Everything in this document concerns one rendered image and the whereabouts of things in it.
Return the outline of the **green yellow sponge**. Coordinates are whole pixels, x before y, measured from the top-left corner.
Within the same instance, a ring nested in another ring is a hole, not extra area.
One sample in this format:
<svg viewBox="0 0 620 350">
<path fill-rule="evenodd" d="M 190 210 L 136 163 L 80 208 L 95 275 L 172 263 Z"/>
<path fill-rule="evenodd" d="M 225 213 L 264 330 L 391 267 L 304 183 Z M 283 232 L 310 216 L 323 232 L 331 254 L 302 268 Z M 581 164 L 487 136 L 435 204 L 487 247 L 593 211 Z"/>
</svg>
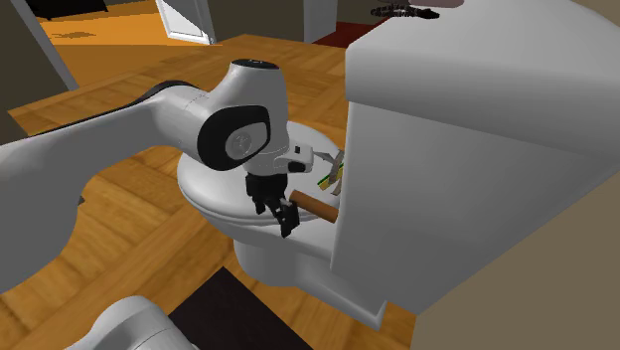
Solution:
<svg viewBox="0 0 620 350">
<path fill-rule="evenodd" d="M 338 171 L 336 172 L 336 176 L 335 176 L 335 181 L 338 181 L 342 178 L 343 175 L 343 169 L 344 169 L 344 164 L 341 163 Z M 318 183 L 317 186 L 321 189 L 321 190 L 326 190 L 327 188 L 329 188 L 332 185 L 332 182 L 330 181 L 330 175 L 326 175 L 324 178 L 322 178 Z"/>
</svg>

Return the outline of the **white toilet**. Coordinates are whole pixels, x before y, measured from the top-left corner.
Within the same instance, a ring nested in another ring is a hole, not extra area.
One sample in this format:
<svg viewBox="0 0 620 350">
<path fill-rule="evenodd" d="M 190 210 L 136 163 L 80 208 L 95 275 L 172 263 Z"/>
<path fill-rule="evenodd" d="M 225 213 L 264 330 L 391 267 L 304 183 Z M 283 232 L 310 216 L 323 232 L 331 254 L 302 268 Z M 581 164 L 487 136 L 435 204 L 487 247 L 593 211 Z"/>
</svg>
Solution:
<svg viewBox="0 0 620 350">
<path fill-rule="evenodd" d="M 620 25 L 573 0 L 465 0 L 392 18 L 346 52 L 340 186 L 293 174 L 338 209 L 282 238 L 244 171 L 183 156 L 186 199 L 233 241 L 242 269 L 379 328 L 419 313 L 620 172 Z"/>
</svg>

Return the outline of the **dark red rug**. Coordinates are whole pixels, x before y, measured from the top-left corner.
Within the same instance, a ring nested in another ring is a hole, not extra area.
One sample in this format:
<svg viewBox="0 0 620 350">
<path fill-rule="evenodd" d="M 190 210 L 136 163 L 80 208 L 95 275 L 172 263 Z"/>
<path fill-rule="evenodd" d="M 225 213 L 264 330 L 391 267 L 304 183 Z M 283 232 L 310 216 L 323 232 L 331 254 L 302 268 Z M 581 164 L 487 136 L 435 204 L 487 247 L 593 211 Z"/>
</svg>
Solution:
<svg viewBox="0 0 620 350">
<path fill-rule="evenodd" d="M 375 25 L 338 22 L 335 32 L 315 41 L 315 44 L 346 49 L 350 44 L 380 24 L 381 22 Z"/>
</svg>

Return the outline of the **brown cardboard tube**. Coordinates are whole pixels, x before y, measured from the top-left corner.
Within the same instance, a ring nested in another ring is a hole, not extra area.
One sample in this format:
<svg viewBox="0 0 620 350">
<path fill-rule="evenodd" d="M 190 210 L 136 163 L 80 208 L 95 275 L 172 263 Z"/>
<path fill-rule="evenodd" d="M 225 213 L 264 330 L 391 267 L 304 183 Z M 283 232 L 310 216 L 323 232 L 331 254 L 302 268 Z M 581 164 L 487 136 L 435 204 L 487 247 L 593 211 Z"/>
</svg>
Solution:
<svg viewBox="0 0 620 350">
<path fill-rule="evenodd" d="M 293 190 L 289 200 L 296 203 L 298 207 L 332 224 L 335 224 L 338 219 L 339 210 L 337 208 L 300 191 Z"/>
</svg>

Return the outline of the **dark robot stand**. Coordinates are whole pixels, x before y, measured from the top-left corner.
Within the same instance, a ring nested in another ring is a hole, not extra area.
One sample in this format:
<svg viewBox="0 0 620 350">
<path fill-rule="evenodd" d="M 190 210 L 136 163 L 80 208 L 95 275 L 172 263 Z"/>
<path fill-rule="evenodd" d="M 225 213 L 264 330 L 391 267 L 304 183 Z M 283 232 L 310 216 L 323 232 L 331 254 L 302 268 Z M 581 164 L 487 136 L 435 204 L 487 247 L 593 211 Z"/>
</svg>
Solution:
<svg viewBox="0 0 620 350">
<path fill-rule="evenodd" d="M 313 350 L 224 267 L 169 317 L 200 350 Z"/>
</svg>

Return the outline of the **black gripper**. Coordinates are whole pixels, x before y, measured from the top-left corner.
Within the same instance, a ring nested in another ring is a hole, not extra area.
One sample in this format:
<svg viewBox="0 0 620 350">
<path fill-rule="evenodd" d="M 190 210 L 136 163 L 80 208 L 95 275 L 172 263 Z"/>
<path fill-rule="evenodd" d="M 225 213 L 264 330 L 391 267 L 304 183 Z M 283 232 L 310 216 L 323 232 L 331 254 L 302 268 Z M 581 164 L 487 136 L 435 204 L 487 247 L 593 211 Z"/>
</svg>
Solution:
<svg viewBox="0 0 620 350">
<path fill-rule="evenodd" d="M 275 198 L 269 200 L 269 209 L 280 225 L 282 238 L 287 238 L 300 225 L 297 204 L 283 198 L 286 187 L 286 174 L 245 176 L 246 194 L 252 198 L 257 215 L 265 212 L 265 199 Z"/>
</svg>

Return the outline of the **black furniture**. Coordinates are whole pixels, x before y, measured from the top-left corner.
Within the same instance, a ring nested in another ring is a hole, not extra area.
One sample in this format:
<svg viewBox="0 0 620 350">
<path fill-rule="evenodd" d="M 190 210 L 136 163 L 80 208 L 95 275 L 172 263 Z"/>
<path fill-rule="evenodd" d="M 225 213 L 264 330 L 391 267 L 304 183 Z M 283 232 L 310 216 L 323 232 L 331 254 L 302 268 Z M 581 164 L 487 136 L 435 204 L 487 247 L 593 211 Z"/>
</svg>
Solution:
<svg viewBox="0 0 620 350">
<path fill-rule="evenodd" d="M 93 12 L 107 12 L 103 0 L 25 0 L 36 17 L 54 18 Z"/>
</svg>

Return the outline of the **white door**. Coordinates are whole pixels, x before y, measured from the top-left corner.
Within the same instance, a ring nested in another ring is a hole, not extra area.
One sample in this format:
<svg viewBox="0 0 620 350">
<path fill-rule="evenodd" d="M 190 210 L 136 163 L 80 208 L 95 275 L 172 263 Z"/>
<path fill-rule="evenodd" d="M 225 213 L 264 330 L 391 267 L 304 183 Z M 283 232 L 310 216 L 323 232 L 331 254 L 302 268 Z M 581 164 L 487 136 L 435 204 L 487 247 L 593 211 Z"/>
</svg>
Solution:
<svg viewBox="0 0 620 350">
<path fill-rule="evenodd" d="M 169 39 L 214 45 L 218 42 L 208 0 L 155 0 Z"/>
</svg>

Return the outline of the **grey metal scissors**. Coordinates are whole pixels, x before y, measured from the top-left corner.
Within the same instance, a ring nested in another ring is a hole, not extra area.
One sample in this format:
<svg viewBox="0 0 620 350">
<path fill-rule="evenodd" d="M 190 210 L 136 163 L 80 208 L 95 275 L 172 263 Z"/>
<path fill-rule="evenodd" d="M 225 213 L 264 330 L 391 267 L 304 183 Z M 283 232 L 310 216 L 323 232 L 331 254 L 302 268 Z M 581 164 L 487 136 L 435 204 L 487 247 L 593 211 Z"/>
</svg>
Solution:
<svg viewBox="0 0 620 350">
<path fill-rule="evenodd" d="M 343 149 L 339 149 L 338 154 L 335 157 L 333 157 L 329 153 L 318 151 L 314 151 L 314 155 L 331 164 L 330 171 L 327 175 L 330 175 L 330 181 L 332 182 L 332 185 L 336 185 L 336 187 L 332 191 L 332 195 L 338 196 L 342 191 L 342 178 L 338 181 L 335 181 L 335 176 L 340 164 L 344 164 L 345 151 Z"/>
</svg>

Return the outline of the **black striped object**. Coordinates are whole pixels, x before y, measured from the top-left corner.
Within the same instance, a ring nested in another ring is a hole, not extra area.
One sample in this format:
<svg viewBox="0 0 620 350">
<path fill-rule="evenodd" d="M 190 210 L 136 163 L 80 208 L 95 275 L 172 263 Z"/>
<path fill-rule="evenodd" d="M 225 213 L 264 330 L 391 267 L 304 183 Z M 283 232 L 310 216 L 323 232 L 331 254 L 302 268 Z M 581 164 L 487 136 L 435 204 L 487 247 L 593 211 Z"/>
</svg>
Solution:
<svg viewBox="0 0 620 350">
<path fill-rule="evenodd" d="M 429 9 L 420 9 L 410 5 L 388 4 L 385 6 L 375 7 L 370 14 L 382 18 L 409 17 L 421 18 L 426 20 L 438 19 L 440 14 Z"/>
</svg>

